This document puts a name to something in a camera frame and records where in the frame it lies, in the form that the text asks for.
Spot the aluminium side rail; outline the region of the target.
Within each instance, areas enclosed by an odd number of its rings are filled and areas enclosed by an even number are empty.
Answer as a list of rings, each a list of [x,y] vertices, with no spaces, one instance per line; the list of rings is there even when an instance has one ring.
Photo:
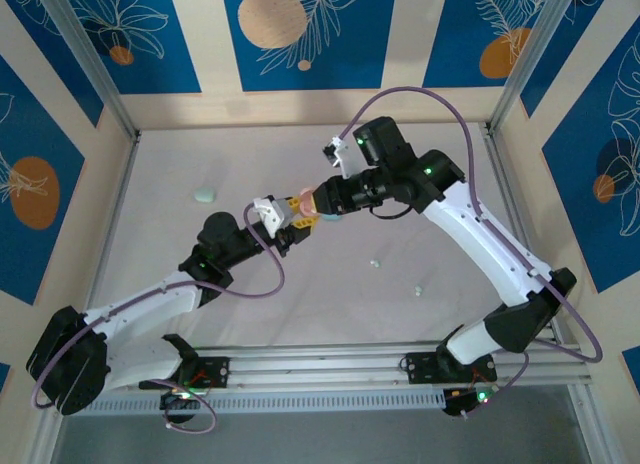
[[[109,208],[107,227],[100,245],[100,254],[90,280],[90,286],[80,301],[80,309],[86,311],[96,299],[99,293],[106,266],[115,236],[115,229],[118,224],[122,205],[129,185],[133,166],[135,163],[141,133],[138,132],[133,138],[130,149],[127,151],[124,168],[121,172],[111,207]],[[50,464],[54,454],[59,431],[62,425],[63,416],[55,407],[38,412],[35,430],[28,441],[27,450],[19,464]]]
[[[531,214],[525,203],[522,188],[516,179],[515,170],[507,156],[505,141],[498,133],[492,134],[487,123],[483,123],[481,129],[513,233],[527,248],[541,257],[542,251],[533,233]],[[590,462],[592,464],[626,464],[624,456],[619,452],[617,441],[602,406],[597,400],[593,383],[567,383],[566,387]]]

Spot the black controller board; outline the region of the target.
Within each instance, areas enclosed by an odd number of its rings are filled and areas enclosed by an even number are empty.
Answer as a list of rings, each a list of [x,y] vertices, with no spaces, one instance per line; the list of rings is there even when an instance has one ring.
[[[444,412],[455,418],[468,419],[487,404],[498,391],[497,387],[465,387],[444,390]]]
[[[199,408],[199,402],[187,394],[168,391],[160,398],[159,409],[165,420],[172,425],[187,423],[195,417],[194,411]]]

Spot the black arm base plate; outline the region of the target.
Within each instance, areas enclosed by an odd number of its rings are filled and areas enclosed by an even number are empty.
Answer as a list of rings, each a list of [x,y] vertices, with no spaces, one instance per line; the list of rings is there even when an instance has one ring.
[[[410,384],[474,384],[495,382],[494,360],[487,354],[471,364],[461,364],[447,352],[410,352],[399,367],[407,374]]]
[[[229,364],[228,357],[196,357],[183,361],[172,378],[189,389],[226,388]]]

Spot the aluminium frame post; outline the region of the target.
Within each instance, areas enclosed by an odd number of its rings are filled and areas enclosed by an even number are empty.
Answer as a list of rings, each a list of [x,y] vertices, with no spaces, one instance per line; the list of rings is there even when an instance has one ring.
[[[527,118],[534,115],[603,1],[546,0],[487,123],[491,136],[516,103]]]
[[[133,123],[114,81],[69,1],[40,1],[102,103],[129,141],[136,145],[140,131]]]

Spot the long aluminium base rail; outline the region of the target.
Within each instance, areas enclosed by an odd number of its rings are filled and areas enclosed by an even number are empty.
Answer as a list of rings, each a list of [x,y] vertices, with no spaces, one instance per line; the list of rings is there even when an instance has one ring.
[[[337,391],[409,388],[400,369],[410,352],[436,350],[436,341],[378,344],[294,345],[272,347],[204,347],[200,356],[230,358],[227,390],[231,392]],[[131,345],[124,356],[135,359],[125,386],[149,377],[165,378],[177,366],[178,351],[161,339]],[[534,343],[528,348],[529,366],[516,385],[584,385],[592,377],[586,364]],[[497,384],[506,384],[521,369],[521,354],[494,355]]]

